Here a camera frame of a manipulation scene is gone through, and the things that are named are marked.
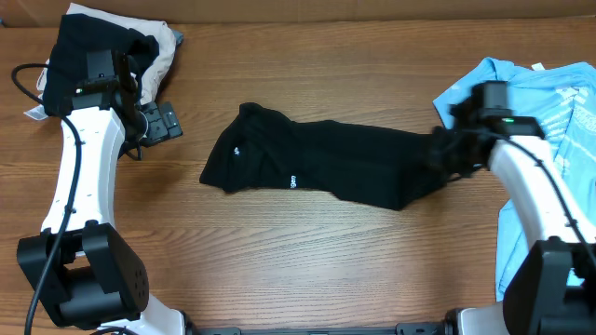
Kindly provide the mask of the black Sydrogen t-shirt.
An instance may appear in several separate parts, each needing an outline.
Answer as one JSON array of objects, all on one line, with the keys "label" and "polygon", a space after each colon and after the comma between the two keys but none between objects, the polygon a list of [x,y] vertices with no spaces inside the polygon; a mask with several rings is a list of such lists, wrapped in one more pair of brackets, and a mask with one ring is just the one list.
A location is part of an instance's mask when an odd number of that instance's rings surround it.
[{"label": "black Sydrogen t-shirt", "polygon": [[235,193],[308,189],[401,210],[449,179],[427,165],[428,134],[332,120],[298,123],[246,102],[216,141],[200,182]]}]

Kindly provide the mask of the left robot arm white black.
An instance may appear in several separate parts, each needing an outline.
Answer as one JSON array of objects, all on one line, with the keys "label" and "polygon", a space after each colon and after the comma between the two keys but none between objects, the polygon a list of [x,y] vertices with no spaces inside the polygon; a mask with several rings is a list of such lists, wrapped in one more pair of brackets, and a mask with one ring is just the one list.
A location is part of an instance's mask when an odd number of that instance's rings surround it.
[{"label": "left robot arm white black", "polygon": [[37,236],[17,260],[52,322],[95,334],[193,334],[182,312],[151,294],[140,257],[114,227],[115,171],[125,124],[138,112],[135,84],[78,84],[61,121],[56,192]]}]

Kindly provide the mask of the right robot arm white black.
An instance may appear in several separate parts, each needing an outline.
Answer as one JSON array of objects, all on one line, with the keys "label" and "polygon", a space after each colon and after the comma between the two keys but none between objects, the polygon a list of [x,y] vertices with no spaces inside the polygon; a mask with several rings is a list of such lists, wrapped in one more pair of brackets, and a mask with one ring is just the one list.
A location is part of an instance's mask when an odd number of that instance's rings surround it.
[{"label": "right robot arm white black", "polygon": [[531,117],[434,127],[428,163],[468,177],[490,170],[507,190],[529,253],[502,301],[453,313],[455,334],[592,334],[595,228],[557,174]]}]

